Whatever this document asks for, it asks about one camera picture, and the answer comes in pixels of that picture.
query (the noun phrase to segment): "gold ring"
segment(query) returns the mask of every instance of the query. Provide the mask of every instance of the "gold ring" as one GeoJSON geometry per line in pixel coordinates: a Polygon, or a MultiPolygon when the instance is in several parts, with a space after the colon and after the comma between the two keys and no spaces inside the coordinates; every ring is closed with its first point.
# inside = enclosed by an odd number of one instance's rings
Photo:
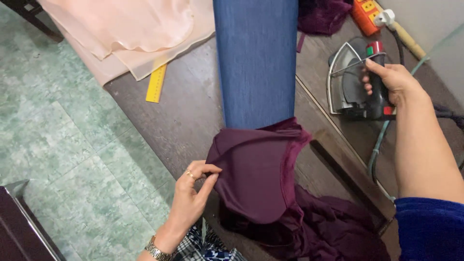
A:
{"type": "Polygon", "coordinates": [[[195,181],[197,181],[197,178],[193,176],[192,172],[190,170],[187,170],[185,172],[185,174],[189,175],[190,177],[192,177],[192,179],[194,179],[195,181]]]}

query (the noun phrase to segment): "red button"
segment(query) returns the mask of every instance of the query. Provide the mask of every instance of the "red button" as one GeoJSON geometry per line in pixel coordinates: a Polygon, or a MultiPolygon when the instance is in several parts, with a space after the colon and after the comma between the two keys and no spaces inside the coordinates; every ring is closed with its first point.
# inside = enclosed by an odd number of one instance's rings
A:
{"type": "Polygon", "coordinates": [[[384,115],[392,115],[393,114],[393,107],[383,107],[383,114],[384,115]]]}

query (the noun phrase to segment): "orange power strip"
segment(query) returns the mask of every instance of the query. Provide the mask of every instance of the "orange power strip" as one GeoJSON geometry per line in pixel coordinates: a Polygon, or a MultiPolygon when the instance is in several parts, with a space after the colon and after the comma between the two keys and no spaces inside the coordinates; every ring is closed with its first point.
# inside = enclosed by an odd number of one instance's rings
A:
{"type": "Polygon", "coordinates": [[[351,16],[366,36],[380,31],[374,24],[374,18],[380,14],[372,0],[354,0],[351,16]]]}

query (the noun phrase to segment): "yellow ruler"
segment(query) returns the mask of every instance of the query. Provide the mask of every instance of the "yellow ruler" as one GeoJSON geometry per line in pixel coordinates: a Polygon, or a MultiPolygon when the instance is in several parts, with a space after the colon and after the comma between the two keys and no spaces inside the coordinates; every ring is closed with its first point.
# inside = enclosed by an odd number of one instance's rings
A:
{"type": "Polygon", "coordinates": [[[167,64],[161,65],[151,73],[150,82],[148,83],[146,101],[152,103],[160,102],[161,89],[163,88],[164,74],[166,73],[167,64]]]}

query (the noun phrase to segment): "white wall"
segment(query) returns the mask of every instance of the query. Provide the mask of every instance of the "white wall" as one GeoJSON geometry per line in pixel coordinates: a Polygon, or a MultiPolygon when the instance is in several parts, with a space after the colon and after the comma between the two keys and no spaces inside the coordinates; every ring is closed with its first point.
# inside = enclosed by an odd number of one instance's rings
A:
{"type": "MultiPolygon", "coordinates": [[[[378,0],[426,51],[464,23],[464,0],[378,0]]],[[[431,66],[464,106],[464,32],[431,55],[431,66]]]]}

